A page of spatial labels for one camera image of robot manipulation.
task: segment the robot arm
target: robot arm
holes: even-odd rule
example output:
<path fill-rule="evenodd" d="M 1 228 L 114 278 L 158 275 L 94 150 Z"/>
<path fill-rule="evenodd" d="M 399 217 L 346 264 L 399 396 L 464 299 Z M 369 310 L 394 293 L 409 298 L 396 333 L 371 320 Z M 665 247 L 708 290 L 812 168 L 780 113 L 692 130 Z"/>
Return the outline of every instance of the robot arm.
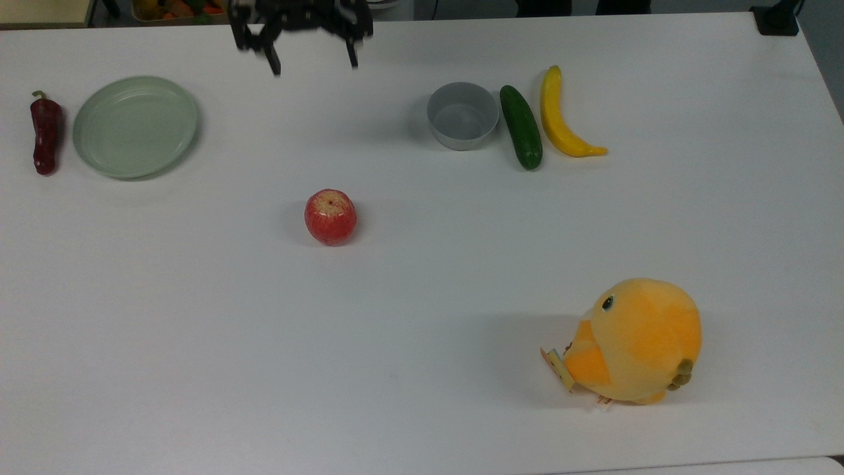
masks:
<path fill-rule="evenodd" d="M 323 28 L 346 42 L 352 68 L 358 67 L 356 43 L 372 36 L 372 14 L 366 0 L 228 0 L 229 23 L 235 44 L 241 51 L 253 50 L 267 56 L 276 76 L 281 74 L 279 56 L 273 46 L 282 31 Z M 264 21 L 257 34 L 251 22 Z"/>

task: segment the fruit basket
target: fruit basket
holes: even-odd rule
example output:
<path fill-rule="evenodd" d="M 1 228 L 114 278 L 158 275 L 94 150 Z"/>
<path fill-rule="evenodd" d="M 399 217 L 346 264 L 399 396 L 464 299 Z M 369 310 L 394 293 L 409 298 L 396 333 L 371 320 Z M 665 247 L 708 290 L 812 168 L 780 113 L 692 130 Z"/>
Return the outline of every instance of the fruit basket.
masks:
<path fill-rule="evenodd" d="M 225 0 L 132 0 L 132 16 L 143 26 L 224 25 Z"/>

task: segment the apple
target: apple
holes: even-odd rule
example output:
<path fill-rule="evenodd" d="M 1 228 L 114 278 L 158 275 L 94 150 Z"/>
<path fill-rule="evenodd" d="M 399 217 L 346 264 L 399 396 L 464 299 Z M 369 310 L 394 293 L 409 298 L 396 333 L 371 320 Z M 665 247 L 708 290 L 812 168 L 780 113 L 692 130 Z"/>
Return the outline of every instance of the apple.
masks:
<path fill-rule="evenodd" d="M 349 196 L 336 189 L 323 189 L 305 205 L 305 226 L 317 241 L 338 246 L 349 239 L 358 222 L 358 212 Z"/>

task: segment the stuffed animal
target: stuffed animal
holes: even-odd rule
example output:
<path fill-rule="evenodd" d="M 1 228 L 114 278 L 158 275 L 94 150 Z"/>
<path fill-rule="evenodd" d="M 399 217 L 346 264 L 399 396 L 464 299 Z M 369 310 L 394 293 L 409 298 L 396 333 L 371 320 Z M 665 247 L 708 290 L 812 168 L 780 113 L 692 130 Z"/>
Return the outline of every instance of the stuffed animal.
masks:
<path fill-rule="evenodd" d="M 701 321 L 683 289 L 629 279 L 606 291 L 583 317 L 562 358 L 540 348 L 569 392 L 577 383 L 616 401 L 653 404 L 691 379 Z"/>

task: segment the green plate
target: green plate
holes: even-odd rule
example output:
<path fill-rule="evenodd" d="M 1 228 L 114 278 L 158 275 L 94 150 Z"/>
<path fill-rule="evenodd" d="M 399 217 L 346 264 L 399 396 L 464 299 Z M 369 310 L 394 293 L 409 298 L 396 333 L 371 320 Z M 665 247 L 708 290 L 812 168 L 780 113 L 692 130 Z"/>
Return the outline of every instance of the green plate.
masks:
<path fill-rule="evenodd" d="M 176 83 L 154 76 L 126 78 L 82 105 L 73 122 L 73 145 L 104 175 L 144 177 L 185 152 L 198 122 L 196 102 Z"/>

